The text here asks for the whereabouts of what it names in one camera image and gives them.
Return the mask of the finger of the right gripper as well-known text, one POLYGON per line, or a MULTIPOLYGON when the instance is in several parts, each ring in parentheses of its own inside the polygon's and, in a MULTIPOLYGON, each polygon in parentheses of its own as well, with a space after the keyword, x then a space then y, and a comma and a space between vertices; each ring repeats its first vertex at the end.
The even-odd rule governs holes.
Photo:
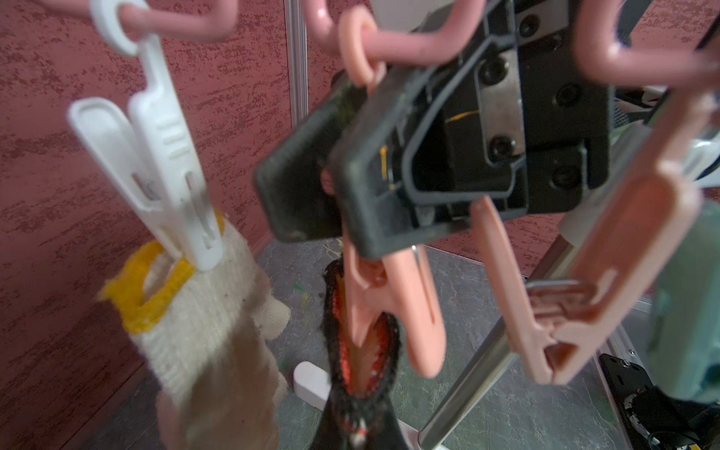
POLYGON ((324 100, 263 161, 254 185, 270 229, 283 243, 341 236, 341 212, 322 173, 330 152, 367 99, 344 72, 324 100))

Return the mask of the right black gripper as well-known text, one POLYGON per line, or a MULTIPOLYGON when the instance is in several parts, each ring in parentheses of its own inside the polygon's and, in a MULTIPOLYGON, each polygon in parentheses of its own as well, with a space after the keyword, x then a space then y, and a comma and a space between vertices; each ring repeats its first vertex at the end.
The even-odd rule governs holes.
POLYGON ((576 1, 502 1, 460 56, 395 66, 333 148, 329 172, 367 259, 503 219, 566 213, 609 176, 613 91, 571 51, 576 1))

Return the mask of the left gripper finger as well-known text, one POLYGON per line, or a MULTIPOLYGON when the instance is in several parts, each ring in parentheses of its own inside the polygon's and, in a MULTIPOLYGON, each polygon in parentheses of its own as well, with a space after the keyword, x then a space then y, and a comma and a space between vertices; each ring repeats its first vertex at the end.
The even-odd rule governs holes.
POLYGON ((370 411, 351 418, 335 399, 328 399, 320 425, 309 449, 406 450, 395 409, 390 399, 375 402, 370 411))

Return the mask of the black cuff white glove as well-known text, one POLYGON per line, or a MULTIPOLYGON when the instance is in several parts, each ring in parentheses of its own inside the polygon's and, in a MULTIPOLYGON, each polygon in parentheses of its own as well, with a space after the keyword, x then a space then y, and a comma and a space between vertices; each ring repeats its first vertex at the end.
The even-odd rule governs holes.
POLYGON ((328 399, 335 399, 341 410, 358 418, 380 399, 391 401, 401 349, 399 324, 393 315, 383 313, 371 321, 365 342, 355 345, 350 336, 350 305, 341 259, 326 266, 324 282, 322 333, 330 365, 328 399))

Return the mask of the yellow cuff white glove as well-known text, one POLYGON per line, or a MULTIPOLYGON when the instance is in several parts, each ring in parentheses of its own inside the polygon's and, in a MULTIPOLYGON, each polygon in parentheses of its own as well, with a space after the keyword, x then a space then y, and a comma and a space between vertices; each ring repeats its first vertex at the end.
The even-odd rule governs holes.
POLYGON ((287 326, 245 238, 219 220, 224 255, 208 272, 174 260, 158 242, 131 255, 99 298, 160 386, 157 424, 168 449, 274 449, 275 410, 287 382, 268 341, 287 326))

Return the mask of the white clothespin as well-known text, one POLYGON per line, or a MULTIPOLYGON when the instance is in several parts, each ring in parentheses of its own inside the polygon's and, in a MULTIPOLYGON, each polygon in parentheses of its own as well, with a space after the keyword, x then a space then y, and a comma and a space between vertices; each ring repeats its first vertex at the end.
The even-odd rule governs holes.
POLYGON ((131 40, 120 1, 92 1, 101 37, 123 56, 137 57, 146 88, 122 111, 103 97, 74 101, 67 121, 124 200, 176 260, 209 271, 224 249, 201 163, 168 69, 161 38, 131 40))

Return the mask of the pink clip hanger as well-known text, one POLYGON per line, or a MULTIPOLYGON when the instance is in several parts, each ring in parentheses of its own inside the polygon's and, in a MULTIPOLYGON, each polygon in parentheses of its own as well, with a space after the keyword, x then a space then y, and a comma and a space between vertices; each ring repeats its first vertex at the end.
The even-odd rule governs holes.
MULTIPOLYGON (((94 20, 99 33, 120 54, 134 56, 126 34, 161 34, 187 41, 215 42, 234 31, 236 1, 219 1, 206 15, 150 9, 144 1, 44 1, 46 9, 94 20)), ((363 6, 344 11, 335 24, 324 1, 303 5, 311 35, 330 53, 339 53, 352 80, 361 86, 374 77, 373 64, 388 62, 436 66, 458 56, 484 15, 483 1, 457 1, 442 27, 429 33, 399 33, 378 28, 363 6)), ((658 84, 673 88, 718 88, 719 47, 703 50, 635 50, 618 41, 618 1, 584 1, 575 25, 574 56, 592 81, 615 86, 658 84)))

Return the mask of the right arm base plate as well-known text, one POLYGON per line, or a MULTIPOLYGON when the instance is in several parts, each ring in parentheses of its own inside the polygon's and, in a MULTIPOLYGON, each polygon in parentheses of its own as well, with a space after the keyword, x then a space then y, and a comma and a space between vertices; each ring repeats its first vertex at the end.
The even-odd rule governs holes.
POLYGON ((640 365, 600 354, 612 404, 634 449, 717 449, 719 405, 673 399, 640 365))

